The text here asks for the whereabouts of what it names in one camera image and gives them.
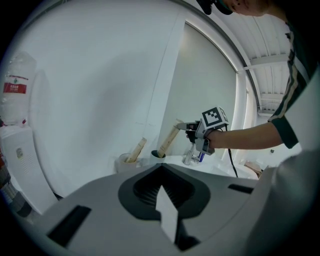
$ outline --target ceiling beam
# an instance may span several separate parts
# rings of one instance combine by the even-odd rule
[[[274,94],[274,93],[261,93],[262,101],[279,101],[281,102],[283,99],[283,94]]]
[[[286,64],[288,61],[288,55],[287,54],[280,54],[280,55],[271,55],[267,57],[261,57],[261,58],[254,58],[250,60],[251,65],[246,66],[243,69],[244,70],[251,70],[251,69],[258,69],[263,67],[270,67],[275,65],[283,65]]]

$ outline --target red label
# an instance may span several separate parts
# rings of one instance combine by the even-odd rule
[[[4,93],[14,93],[14,94],[26,94],[27,86],[25,84],[14,84],[10,82],[4,83],[3,88]]]

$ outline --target forearm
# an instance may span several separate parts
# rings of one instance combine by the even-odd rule
[[[261,150],[283,143],[271,122],[243,130],[214,131],[209,134],[208,139],[210,147],[215,149]]]

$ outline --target cup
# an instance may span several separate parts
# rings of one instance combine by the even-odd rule
[[[156,164],[162,164],[166,160],[166,154],[164,154],[163,158],[160,158],[158,156],[158,151],[153,150],[151,151],[150,158],[149,158],[149,165],[156,165]]]
[[[119,174],[119,173],[124,173],[130,170],[134,170],[135,168],[137,168],[137,161],[135,162],[125,162],[128,157],[130,156],[130,154],[122,154],[118,157],[117,160],[115,160],[115,171]]]

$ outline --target white ceiling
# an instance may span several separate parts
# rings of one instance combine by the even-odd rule
[[[201,10],[196,0],[185,2]],[[238,40],[251,63],[246,69],[251,70],[251,74],[256,77],[253,81],[259,92],[262,106],[260,111],[274,113],[286,91],[289,78],[287,59],[290,43],[286,36],[288,26],[282,20],[267,14],[262,17],[237,13],[223,15],[214,5],[209,17],[215,22],[218,18],[223,23],[220,27],[224,32],[229,36],[231,32]]]

